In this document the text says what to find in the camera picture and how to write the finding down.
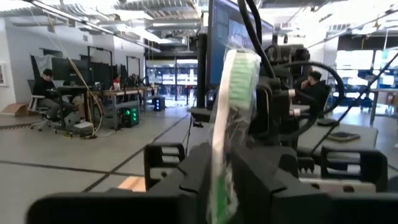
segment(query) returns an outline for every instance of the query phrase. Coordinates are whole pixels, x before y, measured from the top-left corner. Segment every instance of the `ceiling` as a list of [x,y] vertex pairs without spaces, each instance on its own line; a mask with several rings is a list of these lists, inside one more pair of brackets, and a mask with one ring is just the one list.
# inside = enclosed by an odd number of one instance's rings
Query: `ceiling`
[[[67,14],[84,18],[102,28],[131,37],[141,36],[160,44],[178,43],[203,28],[202,12],[208,10],[209,0],[41,0],[44,4]],[[311,22],[321,22],[330,32],[337,28],[357,26],[381,17],[387,10],[398,10],[396,0],[255,0],[261,6],[263,19],[276,27],[302,30]],[[31,3],[21,0],[2,0],[0,17],[7,17],[15,26],[49,25],[49,18],[57,26],[74,26],[93,35],[103,34],[63,17],[47,14]],[[386,27],[394,30],[398,13],[377,20],[380,32]]]

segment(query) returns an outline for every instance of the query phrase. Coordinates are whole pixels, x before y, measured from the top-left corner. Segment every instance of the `white table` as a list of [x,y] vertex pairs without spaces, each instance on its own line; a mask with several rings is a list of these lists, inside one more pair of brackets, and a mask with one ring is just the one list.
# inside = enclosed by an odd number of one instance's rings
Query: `white table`
[[374,93],[374,98],[373,98],[373,104],[372,104],[372,110],[371,110],[371,121],[370,125],[373,126],[374,122],[374,117],[376,116],[385,116],[389,118],[394,118],[398,121],[398,115],[390,115],[390,114],[376,114],[376,107],[377,107],[377,101],[379,99],[379,93],[398,93],[398,89],[372,89],[371,93]]
[[[330,127],[323,127],[314,125],[308,131],[303,133],[298,138],[297,150],[302,153],[309,153],[315,147],[319,140],[328,132]],[[324,142],[318,146],[314,155],[320,156],[322,146],[330,146],[338,149],[344,148],[360,148],[360,149],[374,149],[376,147],[376,139],[378,130],[376,128],[369,128],[364,126],[350,125],[350,124],[340,124],[334,130],[334,132],[345,131],[349,133],[360,134],[361,138],[349,141],[349,142],[335,142],[331,140],[324,140]],[[336,153],[336,157],[346,157],[344,153]]]

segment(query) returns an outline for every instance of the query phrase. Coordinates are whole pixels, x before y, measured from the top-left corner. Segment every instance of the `computer monitor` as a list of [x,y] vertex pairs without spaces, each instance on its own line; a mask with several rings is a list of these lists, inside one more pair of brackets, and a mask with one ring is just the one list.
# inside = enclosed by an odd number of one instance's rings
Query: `computer monitor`
[[[250,12],[249,15],[255,27],[253,15]],[[263,48],[272,43],[273,30],[271,24],[262,21]],[[211,89],[220,84],[224,56],[229,49],[253,49],[237,4],[230,0],[210,0],[207,46],[206,84]]]

